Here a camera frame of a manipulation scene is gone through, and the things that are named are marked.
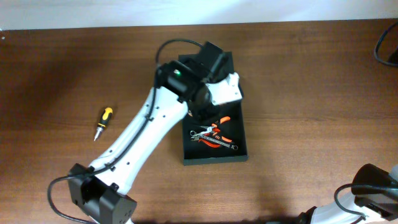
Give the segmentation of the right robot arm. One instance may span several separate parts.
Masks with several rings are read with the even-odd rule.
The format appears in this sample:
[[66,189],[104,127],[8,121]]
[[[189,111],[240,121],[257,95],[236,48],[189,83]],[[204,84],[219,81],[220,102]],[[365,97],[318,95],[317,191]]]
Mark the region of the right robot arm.
[[397,219],[397,166],[390,172],[365,164],[352,183],[340,186],[334,202],[301,213],[294,223],[350,224]]

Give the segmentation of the yellow black screwdriver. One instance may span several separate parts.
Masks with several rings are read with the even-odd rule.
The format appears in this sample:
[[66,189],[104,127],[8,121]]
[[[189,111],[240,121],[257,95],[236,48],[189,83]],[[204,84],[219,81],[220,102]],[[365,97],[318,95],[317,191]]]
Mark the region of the yellow black screwdriver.
[[112,115],[113,115],[112,108],[107,107],[104,109],[97,123],[96,132],[93,139],[94,141],[96,141],[101,136],[102,132],[106,129]]

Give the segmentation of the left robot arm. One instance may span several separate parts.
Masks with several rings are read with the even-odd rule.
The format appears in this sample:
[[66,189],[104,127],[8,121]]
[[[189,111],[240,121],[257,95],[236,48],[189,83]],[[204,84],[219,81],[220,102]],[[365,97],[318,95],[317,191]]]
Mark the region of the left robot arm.
[[70,169],[72,202],[88,223],[130,223],[137,203],[128,192],[162,138],[188,114],[207,118],[213,109],[241,98],[236,72],[192,60],[157,67],[145,103],[117,140],[89,166]]

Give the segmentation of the black open gift box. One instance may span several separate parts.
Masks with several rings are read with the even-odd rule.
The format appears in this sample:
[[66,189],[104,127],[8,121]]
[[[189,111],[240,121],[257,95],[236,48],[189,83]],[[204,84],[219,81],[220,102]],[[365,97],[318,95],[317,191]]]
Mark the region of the black open gift box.
[[[244,162],[248,159],[241,102],[227,103],[220,107],[221,113],[208,120],[196,120],[191,114],[184,117],[183,165]],[[230,116],[231,120],[219,127],[220,132],[201,134],[205,130],[201,126],[210,126],[224,116]]]

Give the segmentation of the orange handled needle nose pliers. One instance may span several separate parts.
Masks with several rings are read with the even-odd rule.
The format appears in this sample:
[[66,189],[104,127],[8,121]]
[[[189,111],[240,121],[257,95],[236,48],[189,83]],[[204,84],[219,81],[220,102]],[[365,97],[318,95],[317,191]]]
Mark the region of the orange handled needle nose pliers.
[[214,123],[211,123],[210,126],[201,126],[203,129],[205,129],[204,131],[201,132],[201,134],[218,133],[218,132],[220,132],[219,127],[223,123],[226,123],[227,121],[230,121],[230,120],[231,120],[230,116],[224,116],[224,117],[220,118],[219,120],[215,121]]

